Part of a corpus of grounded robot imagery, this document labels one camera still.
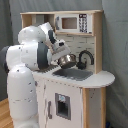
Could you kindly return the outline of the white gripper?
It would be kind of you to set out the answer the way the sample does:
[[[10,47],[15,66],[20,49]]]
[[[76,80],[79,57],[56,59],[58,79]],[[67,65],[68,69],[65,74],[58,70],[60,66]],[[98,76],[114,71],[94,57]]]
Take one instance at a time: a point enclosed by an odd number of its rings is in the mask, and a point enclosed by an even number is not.
[[[52,51],[52,61],[56,61],[63,57],[64,55],[68,55],[71,50],[69,46],[66,44],[66,42],[61,40],[55,40],[51,42],[51,51]]]

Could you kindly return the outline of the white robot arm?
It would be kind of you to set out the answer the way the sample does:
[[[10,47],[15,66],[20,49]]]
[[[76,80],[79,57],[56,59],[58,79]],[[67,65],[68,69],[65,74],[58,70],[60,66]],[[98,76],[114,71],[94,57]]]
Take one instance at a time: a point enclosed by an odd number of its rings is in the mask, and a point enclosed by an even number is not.
[[[7,94],[14,128],[40,128],[36,81],[33,71],[69,54],[64,40],[57,40],[49,22],[28,26],[18,34],[18,45],[0,50],[0,66],[7,73]]]

